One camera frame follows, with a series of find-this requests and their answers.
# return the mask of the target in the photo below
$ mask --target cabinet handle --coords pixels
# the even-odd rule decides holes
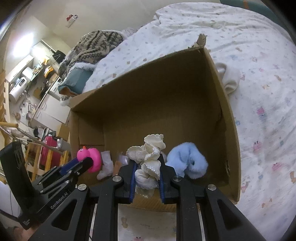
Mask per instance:
[[[41,109],[43,109],[44,107],[46,108],[46,103],[43,104],[43,106],[41,107]]]

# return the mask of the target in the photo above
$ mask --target light blue plush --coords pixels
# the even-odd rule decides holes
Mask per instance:
[[[194,143],[185,142],[174,147],[167,158],[167,166],[173,167],[178,176],[185,174],[191,179],[205,175],[208,163]]]

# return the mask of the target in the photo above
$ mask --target pink toy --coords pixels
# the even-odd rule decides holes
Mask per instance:
[[[78,161],[82,161],[86,157],[93,159],[93,166],[89,169],[89,172],[97,172],[101,169],[102,166],[102,156],[101,153],[96,148],[86,149],[84,146],[77,152]]]

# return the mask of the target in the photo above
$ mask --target light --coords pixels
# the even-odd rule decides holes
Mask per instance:
[[[15,57],[26,56],[30,52],[30,48],[33,44],[33,33],[27,34],[22,37],[15,45],[13,55]]]

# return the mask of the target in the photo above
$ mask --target appliance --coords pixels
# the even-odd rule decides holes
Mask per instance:
[[[56,98],[57,100],[61,100],[62,95],[59,93],[58,87],[62,83],[62,79],[58,77],[57,81],[50,87],[48,94],[52,97]]]
[[[33,70],[30,67],[26,67],[22,72],[21,77],[25,77],[27,81],[30,82],[33,77]]]
[[[20,98],[23,91],[26,89],[29,81],[25,77],[21,77],[19,82],[12,88],[8,94],[8,99],[11,103],[15,104]]]

